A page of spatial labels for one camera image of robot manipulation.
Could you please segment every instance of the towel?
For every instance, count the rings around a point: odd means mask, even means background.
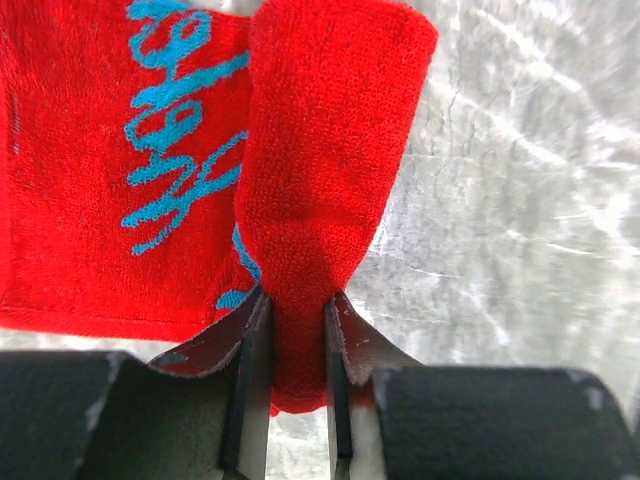
[[[272,412],[323,406],[322,308],[380,222],[434,27],[386,0],[22,3],[0,0],[0,324],[181,342],[261,283]]]
[[[373,240],[436,42],[424,16],[386,0],[266,0],[252,20],[235,208],[274,302],[284,411],[326,402],[323,305]]]
[[[235,272],[249,18],[0,0],[0,324],[183,341]]]

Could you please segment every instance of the folded towel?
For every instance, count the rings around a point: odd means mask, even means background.
[[[267,0],[251,23],[236,214],[275,305],[285,411],[325,402],[322,308],[373,239],[436,41],[426,18],[384,0]]]
[[[175,0],[0,0],[0,324],[182,341],[252,285],[229,260],[248,30]]]

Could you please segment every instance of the terry cloth fabric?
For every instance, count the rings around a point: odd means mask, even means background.
[[[0,324],[183,341],[251,287],[233,199],[248,18],[0,0]]]
[[[252,21],[236,215],[274,301],[287,412],[325,404],[323,305],[373,239],[436,42],[426,18],[384,0],[267,0]]]

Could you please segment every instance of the gray table surface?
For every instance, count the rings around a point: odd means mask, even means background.
[[[256,0],[199,0],[251,14]],[[387,212],[348,293],[429,364],[567,365],[634,413],[640,3],[414,0],[440,31]],[[0,330],[0,348],[168,344]],[[327,479],[323,411],[272,421],[268,478]]]

